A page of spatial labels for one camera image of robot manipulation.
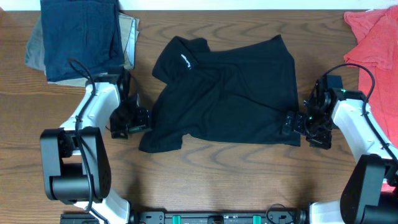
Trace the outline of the black t-shirt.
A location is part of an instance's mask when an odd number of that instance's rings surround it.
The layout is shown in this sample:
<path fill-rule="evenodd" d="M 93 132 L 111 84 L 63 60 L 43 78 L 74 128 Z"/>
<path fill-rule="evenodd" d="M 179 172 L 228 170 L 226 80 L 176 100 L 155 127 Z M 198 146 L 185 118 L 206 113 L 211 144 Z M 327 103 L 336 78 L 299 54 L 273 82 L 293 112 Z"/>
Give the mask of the black t-shirt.
<path fill-rule="evenodd" d="M 179 150 L 184 135 L 218 142 L 300 145 L 284 134 L 299 109 L 295 62 L 280 35 L 254 45 L 212 51 L 203 38 L 174 37 L 152 74 L 165 88 L 152 109 L 152 129 L 139 149 Z"/>

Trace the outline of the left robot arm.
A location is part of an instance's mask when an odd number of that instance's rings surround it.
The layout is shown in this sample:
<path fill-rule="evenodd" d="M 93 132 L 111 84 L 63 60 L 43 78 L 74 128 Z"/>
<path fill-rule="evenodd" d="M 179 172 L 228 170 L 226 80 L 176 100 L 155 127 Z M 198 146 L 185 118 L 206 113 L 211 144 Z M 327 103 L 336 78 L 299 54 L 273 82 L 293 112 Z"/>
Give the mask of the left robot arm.
<path fill-rule="evenodd" d="M 124 68 L 88 76 L 85 95 L 59 127 L 40 135 L 45 194 L 50 200 L 83 209 L 66 213 L 60 223 L 134 223 L 131 204 L 112 188 L 103 142 L 150 129 L 150 112 L 130 95 L 134 77 Z"/>

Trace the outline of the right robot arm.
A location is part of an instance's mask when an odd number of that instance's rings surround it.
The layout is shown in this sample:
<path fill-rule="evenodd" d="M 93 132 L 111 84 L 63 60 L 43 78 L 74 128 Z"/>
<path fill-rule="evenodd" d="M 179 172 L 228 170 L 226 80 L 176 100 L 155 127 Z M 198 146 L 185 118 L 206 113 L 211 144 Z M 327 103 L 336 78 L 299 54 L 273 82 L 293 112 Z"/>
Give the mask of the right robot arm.
<path fill-rule="evenodd" d="M 283 134 L 299 133 L 313 147 L 331 148 L 331 132 L 339 129 L 356 161 L 340 199 L 315 202 L 299 223 L 397 223 L 397 148 L 388 140 L 361 91 L 345 90 L 340 76 L 317 80 L 307 111 L 288 112 Z"/>

